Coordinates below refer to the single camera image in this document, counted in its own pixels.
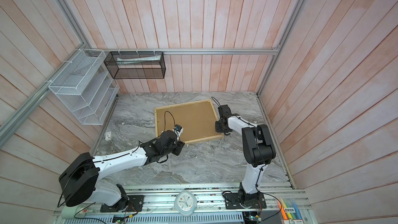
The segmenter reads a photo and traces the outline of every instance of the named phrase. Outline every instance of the wooden wall panel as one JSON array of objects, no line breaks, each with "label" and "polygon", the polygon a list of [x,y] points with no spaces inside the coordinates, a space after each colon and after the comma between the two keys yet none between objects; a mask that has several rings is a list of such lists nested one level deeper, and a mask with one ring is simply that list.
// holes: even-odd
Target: wooden wall panel
[{"label": "wooden wall panel", "polygon": [[[67,0],[92,47],[275,47],[297,0]],[[256,91],[267,56],[166,56],[165,79],[121,91]]]},{"label": "wooden wall panel", "polygon": [[[81,42],[56,0],[0,0],[0,19],[3,125]],[[0,151],[2,221],[23,211],[29,220],[20,222],[45,223],[61,193],[59,175],[89,151],[97,134],[49,95]]]},{"label": "wooden wall panel", "polygon": [[319,223],[396,222],[397,2],[308,0],[261,95]]}]

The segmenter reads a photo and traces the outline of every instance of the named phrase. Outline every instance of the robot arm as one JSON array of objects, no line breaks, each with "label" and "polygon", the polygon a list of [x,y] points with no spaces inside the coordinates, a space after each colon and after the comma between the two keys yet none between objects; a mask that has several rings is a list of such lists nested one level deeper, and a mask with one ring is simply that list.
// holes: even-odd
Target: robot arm
[{"label": "robot arm", "polygon": [[[163,163],[170,153],[178,156],[184,146],[180,141],[182,132],[183,128],[176,125],[173,130],[125,152],[95,157],[88,152],[80,154],[59,177],[67,207],[93,201],[105,203],[114,211],[125,209],[129,199],[123,187],[98,180],[127,168]],[[159,162],[163,156],[167,159]]]},{"label": "robot arm", "polygon": [[236,131],[242,135],[243,154],[248,164],[237,201],[243,206],[252,206],[260,200],[261,192],[257,186],[264,170],[276,157],[271,134],[267,125],[250,123],[240,115],[232,114],[228,105],[219,106],[218,112],[220,120],[216,122],[216,132],[229,135],[229,132]]}]

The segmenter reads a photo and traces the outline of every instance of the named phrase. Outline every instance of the vent grille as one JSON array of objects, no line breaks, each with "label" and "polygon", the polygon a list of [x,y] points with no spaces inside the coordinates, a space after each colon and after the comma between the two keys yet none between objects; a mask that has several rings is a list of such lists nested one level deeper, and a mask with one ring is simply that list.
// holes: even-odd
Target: vent grille
[{"label": "vent grille", "polygon": [[[112,223],[113,215],[90,215],[88,217],[98,218],[105,223]],[[140,214],[126,219],[127,223],[192,223],[192,224],[210,224],[210,223],[229,223],[243,222],[242,212],[217,212],[217,213],[193,213],[189,217],[175,214]],[[102,223],[93,219],[67,219],[65,224],[97,224]]]}]

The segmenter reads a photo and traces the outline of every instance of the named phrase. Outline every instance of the marble floor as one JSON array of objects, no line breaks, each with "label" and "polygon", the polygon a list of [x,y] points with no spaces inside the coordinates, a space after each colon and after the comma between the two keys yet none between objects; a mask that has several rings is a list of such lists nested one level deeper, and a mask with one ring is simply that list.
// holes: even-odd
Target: marble floor
[{"label": "marble floor", "polygon": [[[97,155],[106,155],[137,147],[155,137],[154,108],[209,99],[228,104],[232,113],[254,123],[264,123],[257,96],[253,92],[134,93],[119,96],[107,127],[111,140],[103,138]],[[246,171],[241,136],[232,132],[222,139],[185,145],[179,156],[170,155],[165,163],[151,163],[113,173],[103,180],[113,184],[237,183]],[[278,156],[268,166],[262,182],[285,182],[288,178]]]}]

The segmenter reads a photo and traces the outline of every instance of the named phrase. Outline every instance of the white wire basket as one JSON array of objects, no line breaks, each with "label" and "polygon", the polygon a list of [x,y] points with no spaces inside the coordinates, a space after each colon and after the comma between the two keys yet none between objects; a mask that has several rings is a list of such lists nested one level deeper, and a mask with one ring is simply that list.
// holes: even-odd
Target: white wire basket
[{"label": "white wire basket", "polygon": [[119,90],[108,71],[97,73],[104,59],[103,50],[81,50],[49,85],[82,124],[102,125]]}]

